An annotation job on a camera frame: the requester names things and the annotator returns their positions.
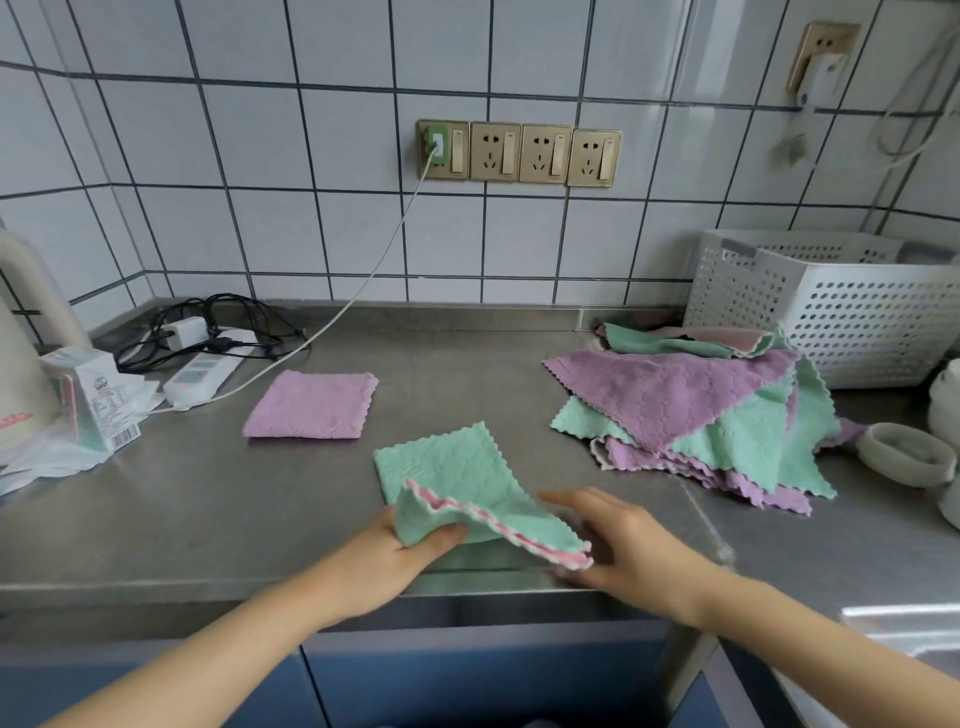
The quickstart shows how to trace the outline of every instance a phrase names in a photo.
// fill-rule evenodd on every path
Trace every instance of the right hand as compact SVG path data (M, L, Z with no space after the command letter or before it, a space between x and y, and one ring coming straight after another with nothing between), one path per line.
M643 508L597 488L544 491L540 499L570 508L586 519L613 550L613 563L583 571L564 570L575 584L693 627L707 618L712 597L736 578L661 526Z

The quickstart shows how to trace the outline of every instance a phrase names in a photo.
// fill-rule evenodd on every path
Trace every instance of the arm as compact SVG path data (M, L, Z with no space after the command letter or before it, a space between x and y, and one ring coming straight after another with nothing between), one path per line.
M306 571L217 619L45 728L215 728L309 635L399 595L466 538L462 526L404 548L393 509Z
M563 576L753 652L851 728L960 723L960 682L688 548L642 508L586 488L542 493L584 516L613 564Z

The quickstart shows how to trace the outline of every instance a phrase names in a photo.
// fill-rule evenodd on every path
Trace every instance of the barcode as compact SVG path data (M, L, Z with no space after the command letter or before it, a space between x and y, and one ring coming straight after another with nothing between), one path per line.
M128 427L119 435L113 435L113 437L110 438L110 444L113 445L113 449L120 449L134 437L136 437L136 425Z

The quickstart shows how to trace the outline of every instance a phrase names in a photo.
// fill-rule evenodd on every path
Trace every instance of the white plastic basket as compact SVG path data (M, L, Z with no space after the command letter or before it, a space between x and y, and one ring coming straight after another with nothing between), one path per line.
M935 262L898 263L917 255ZM684 325L780 326L828 387L913 386L960 334L960 254L856 232L707 231Z

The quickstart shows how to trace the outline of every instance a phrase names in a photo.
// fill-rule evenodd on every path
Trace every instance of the hand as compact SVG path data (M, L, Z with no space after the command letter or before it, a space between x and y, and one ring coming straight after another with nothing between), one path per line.
M564 571L562 577L661 617L699 627L711 595L732 574L682 544L639 506L597 488L540 493L579 513L613 549L610 566Z
M438 528L405 548L394 532L394 508L295 579L322 603L332 621L359 617L382 607L421 571L467 538L462 525Z

